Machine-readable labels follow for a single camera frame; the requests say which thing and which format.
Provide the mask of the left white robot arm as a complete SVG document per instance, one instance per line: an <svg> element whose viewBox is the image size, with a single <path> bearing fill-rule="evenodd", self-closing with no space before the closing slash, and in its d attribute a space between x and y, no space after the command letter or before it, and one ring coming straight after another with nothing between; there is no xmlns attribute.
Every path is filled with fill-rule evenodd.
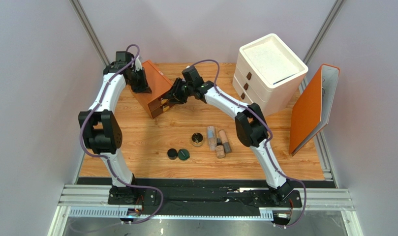
<svg viewBox="0 0 398 236"><path fill-rule="evenodd" d="M130 86L134 93L151 93L145 70L138 54L117 51L116 59L103 70L103 84L94 103L78 115L81 127L79 141L83 151L100 158L111 177L110 196L128 198L133 202L139 197L139 188L133 183L134 175L122 156L122 131L114 115L121 92Z"/></svg>

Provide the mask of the clear blue-label bottle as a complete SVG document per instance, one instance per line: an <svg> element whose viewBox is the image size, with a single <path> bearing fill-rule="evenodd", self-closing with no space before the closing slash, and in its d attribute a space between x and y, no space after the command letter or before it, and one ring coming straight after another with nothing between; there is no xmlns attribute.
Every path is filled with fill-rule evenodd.
<svg viewBox="0 0 398 236"><path fill-rule="evenodd" d="M215 151L215 149L216 149L216 133L215 133L214 126L207 127L207 140L208 140L208 146L209 146L210 151Z"/></svg>

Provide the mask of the beige tube grey cap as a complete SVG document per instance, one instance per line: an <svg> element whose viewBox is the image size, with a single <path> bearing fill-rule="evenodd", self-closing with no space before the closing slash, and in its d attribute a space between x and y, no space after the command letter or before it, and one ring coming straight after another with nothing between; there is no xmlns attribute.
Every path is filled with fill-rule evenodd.
<svg viewBox="0 0 398 236"><path fill-rule="evenodd" d="M224 151L226 154L231 153L232 152L232 148L230 146L229 143L229 139L226 135L225 130L221 129L218 131L218 137L221 139L222 145L224 147Z"/></svg>

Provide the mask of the small foundation bottle black cap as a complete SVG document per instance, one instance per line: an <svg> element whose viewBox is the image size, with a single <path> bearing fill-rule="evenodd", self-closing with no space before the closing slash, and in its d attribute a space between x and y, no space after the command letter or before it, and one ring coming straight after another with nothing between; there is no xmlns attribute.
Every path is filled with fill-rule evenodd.
<svg viewBox="0 0 398 236"><path fill-rule="evenodd" d="M217 158L225 157L225 150L224 150L224 146L223 146L221 138L216 139L215 151L216 151Z"/></svg>

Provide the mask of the orange drawer box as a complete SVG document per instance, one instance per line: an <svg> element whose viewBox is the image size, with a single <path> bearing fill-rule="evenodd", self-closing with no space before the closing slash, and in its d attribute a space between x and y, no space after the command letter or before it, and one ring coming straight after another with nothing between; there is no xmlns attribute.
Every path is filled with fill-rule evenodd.
<svg viewBox="0 0 398 236"><path fill-rule="evenodd" d="M170 90L173 83L151 60L143 62L142 66L145 70L146 80L152 92L131 93L144 108L149 117L155 119L174 106L174 104L169 103L168 99L163 98L164 95Z"/></svg>

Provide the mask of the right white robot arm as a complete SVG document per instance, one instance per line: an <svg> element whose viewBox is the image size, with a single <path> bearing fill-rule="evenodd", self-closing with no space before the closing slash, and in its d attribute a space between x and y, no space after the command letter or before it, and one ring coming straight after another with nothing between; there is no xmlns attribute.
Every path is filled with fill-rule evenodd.
<svg viewBox="0 0 398 236"><path fill-rule="evenodd" d="M271 131L258 104L246 104L225 93L211 81L204 81L194 66L182 71L164 95L172 104L184 104L189 97L213 105L235 121L239 141L250 148L260 163L267 185L279 201L284 201L293 188L282 171L270 145Z"/></svg>

